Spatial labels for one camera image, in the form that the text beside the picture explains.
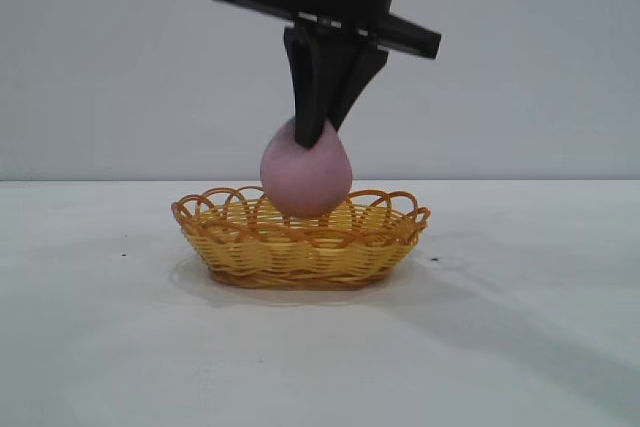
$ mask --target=basket rim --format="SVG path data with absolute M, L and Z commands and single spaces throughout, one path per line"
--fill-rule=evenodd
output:
M 245 193 L 248 191 L 260 192 L 258 198 L 247 198 Z M 215 204 L 211 197 L 218 194 L 227 194 L 227 198 L 223 204 Z M 358 197 L 372 197 L 377 196 L 377 199 L 367 204 L 359 204 L 354 202 Z M 393 208 L 393 199 L 405 198 L 411 202 L 413 209 L 408 213 L 403 213 Z M 387 237 L 387 241 L 384 245 L 390 245 L 396 242 L 399 243 L 412 243 L 415 237 L 419 235 L 428 226 L 428 219 L 431 216 L 431 211 L 427 207 L 420 207 L 416 197 L 405 191 L 393 191 L 386 192 L 384 190 L 377 189 L 362 189 L 349 193 L 345 201 L 341 205 L 347 205 L 353 209 L 354 223 L 356 228 L 344 229 L 329 227 L 329 218 L 331 213 L 325 214 L 322 217 L 313 219 L 318 221 L 318 226 L 291 226 L 291 222 L 295 221 L 295 218 L 283 215 L 283 224 L 274 222 L 260 222 L 258 220 L 258 209 L 262 202 L 268 200 L 264 194 L 264 190 L 260 186 L 246 186 L 239 189 L 231 187 L 217 187 L 209 189 L 202 194 L 190 194 L 182 197 L 179 201 L 171 204 L 171 211 L 175 220 L 183 229 L 183 232 L 189 236 L 208 237 L 216 243 L 226 243 L 218 236 L 215 235 L 212 230 L 214 228 L 224 228 L 227 230 L 235 230 L 238 233 L 234 243 L 241 243 L 247 238 L 253 238 L 260 242 L 268 242 L 265 238 L 265 230 L 277 230 L 283 235 L 290 237 L 294 242 L 308 242 L 315 247 L 321 247 L 321 245 L 315 242 L 315 237 L 319 234 L 333 234 L 342 237 L 344 240 L 337 248 L 346 247 L 353 242 L 364 243 L 369 245 L 371 238 Z M 244 209 L 247 213 L 247 222 L 239 223 L 227 220 L 228 209 L 232 204 L 244 204 Z M 188 208 L 188 204 L 195 205 L 194 210 Z M 202 207 L 206 206 L 207 209 L 202 212 Z M 356 219 L 355 208 L 364 207 L 364 212 L 360 214 L 360 219 Z M 389 226 L 385 222 L 385 226 L 374 229 L 360 229 L 358 224 L 362 225 L 366 218 L 366 215 L 370 212 L 370 209 L 382 208 L 386 211 L 387 218 L 390 218 L 392 213 L 396 214 L 394 224 L 400 224 L 403 220 L 412 221 L 412 228 L 407 229 L 406 224 L 402 229 L 394 229 L 394 225 Z M 206 228 L 201 225 L 201 216 L 205 212 L 215 211 L 221 218 L 212 219 L 207 221 Z

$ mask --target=woven basket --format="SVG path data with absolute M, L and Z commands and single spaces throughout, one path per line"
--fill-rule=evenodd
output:
M 283 216 L 260 187 L 189 195 L 172 211 L 215 280 L 302 289 L 356 289 L 385 278 L 431 214 L 409 193 L 363 190 L 324 217 L 302 220 Z

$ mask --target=background wall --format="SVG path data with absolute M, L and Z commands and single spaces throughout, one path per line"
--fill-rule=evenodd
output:
M 640 0 L 395 0 L 341 131 L 360 178 L 640 177 Z M 0 179 L 256 178 L 283 24 L 210 0 L 0 0 Z

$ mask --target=pink egg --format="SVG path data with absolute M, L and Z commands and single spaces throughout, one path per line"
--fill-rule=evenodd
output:
M 326 122 L 311 148 L 294 138 L 295 119 L 273 137 L 262 157 L 260 176 L 265 194 L 285 215 L 316 218 L 340 205 L 351 190 L 353 172 L 337 132 Z

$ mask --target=wicker basket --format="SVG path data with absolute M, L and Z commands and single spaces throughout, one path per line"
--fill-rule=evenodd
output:
M 408 213 L 397 204 L 407 204 Z M 189 195 L 172 211 L 215 280 L 302 289 L 357 289 L 387 277 L 418 243 L 431 214 L 406 192 L 363 190 L 322 218 L 295 219 L 273 207 L 260 187 Z

